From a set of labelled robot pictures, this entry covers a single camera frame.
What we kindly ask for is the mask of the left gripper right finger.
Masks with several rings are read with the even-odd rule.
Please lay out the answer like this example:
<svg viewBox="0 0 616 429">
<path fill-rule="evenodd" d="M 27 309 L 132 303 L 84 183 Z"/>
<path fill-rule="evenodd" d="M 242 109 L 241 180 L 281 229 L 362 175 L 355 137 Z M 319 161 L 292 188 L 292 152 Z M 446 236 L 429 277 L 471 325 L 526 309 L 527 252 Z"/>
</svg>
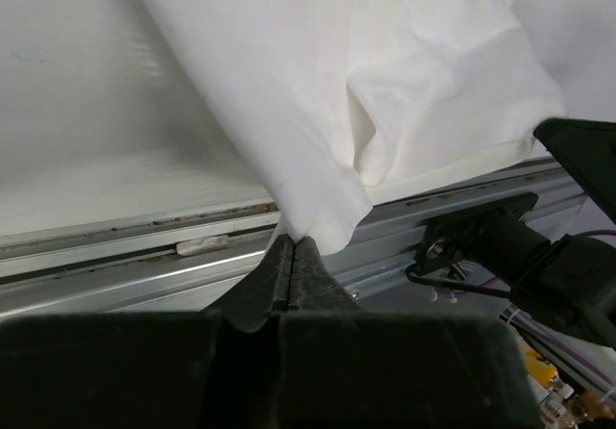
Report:
<svg viewBox="0 0 616 429">
<path fill-rule="evenodd" d="M 302 239 L 294 247 L 288 310 L 361 311 L 356 300 L 326 270 L 317 244 L 311 238 Z"/>
</svg>

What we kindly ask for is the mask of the white t shirt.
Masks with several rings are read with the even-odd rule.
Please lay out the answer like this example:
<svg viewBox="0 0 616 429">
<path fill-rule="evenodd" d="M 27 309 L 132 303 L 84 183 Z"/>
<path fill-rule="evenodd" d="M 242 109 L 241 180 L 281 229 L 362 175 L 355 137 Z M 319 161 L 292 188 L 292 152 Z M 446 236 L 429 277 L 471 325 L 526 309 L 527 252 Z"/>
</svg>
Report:
<svg viewBox="0 0 616 429">
<path fill-rule="evenodd" d="M 513 0 L 142 0 L 295 240 L 516 164 L 564 111 Z"/>
</svg>

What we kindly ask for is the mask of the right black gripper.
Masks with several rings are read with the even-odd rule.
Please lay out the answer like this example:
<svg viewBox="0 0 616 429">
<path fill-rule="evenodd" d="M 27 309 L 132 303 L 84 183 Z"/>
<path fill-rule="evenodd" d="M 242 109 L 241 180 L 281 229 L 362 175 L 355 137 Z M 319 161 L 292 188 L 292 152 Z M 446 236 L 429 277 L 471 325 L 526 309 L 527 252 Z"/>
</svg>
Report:
<svg viewBox="0 0 616 429">
<path fill-rule="evenodd" d="M 615 222 L 615 123 L 549 118 L 533 135 Z"/>
</svg>

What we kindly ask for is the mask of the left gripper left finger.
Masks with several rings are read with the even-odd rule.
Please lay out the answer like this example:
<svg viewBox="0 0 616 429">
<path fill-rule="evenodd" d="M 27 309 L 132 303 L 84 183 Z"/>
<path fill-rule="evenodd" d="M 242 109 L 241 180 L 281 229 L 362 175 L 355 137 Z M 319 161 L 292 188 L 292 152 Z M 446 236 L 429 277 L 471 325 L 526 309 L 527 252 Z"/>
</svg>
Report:
<svg viewBox="0 0 616 429">
<path fill-rule="evenodd" d="M 201 312 L 220 313 L 237 330 L 257 332 L 276 305 L 286 305 L 293 256 L 293 240 L 288 235 L 278 235 L 261 262 Z"/>
</svg>

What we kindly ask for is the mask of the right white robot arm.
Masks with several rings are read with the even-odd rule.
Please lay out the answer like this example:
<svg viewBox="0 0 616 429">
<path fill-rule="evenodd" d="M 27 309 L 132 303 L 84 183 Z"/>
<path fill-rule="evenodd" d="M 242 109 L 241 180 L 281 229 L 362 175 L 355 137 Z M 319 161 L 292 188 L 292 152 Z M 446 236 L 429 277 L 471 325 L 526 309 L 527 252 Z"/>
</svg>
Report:
<svg viewBox="0 0 616 429">
<path fill-rule="evenodd" d="M 552 118 L 534 136 L 609 217 L 615 216 L 615 125 Z M 599 345 L 615 344 L 615 249 L 590 237 L 550 242 L 499 216 L 480 231 L 472 257 L 510 288 L 536 321 Z"/>
</svg>

